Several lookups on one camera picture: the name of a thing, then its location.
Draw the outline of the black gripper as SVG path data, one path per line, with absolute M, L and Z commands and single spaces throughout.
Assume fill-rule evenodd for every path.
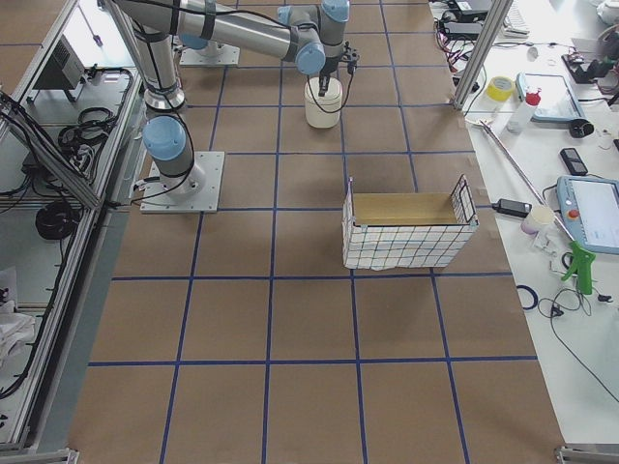
M 350 45 L 349 41 L 343 41 L 338 45 L 324 44 L 326 61 L 318 76 L 318 95 L 325 96 L 329 90 L 331 74 L 334 73 L 339 64 L 343 63 L 347 67 L 347 72 L 353 75 L 357 69 L 360 54 L 358 50 Z

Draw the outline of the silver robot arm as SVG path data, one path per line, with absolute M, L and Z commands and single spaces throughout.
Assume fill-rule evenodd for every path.
M 347 1 L 282 6 L 277 17 L 216 1 L 114 1 L 110 9 L 154 111 L 174 111 L 185 103 L 179 67 L 236 66 L 244 49 L 291 63 L 306 77 L 311 127 L 335 126 L 348 103 L 350 90 L 333 77 L 340 65 L 353 74 L 359 60 L 344 38 Z
M 179 39 L 184 47 L 192 49 L 202 56 L 219 56 L 229 49 L 228 44 L 206 40 L 190 34 L 180 34 Z

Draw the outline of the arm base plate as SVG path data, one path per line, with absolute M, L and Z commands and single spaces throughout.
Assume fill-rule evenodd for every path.
M 182 67 L 236 67 L 240 59 L 240 48 L 224 43 L 209 42 L 200 49 L 186 47 L 180 58 Z
M 189 177 L 171 193 L 166 190 L 175 187 L 183 177 L 177 179 L 161 176 L 152 161 L 149 175 L 159 177 L 148 183 L 144 190 L 146 200 L 140 204 L 143 214 L 189 214 L 215 213 L 219 207 L 221 179 L 225 153 L 197 151 Z

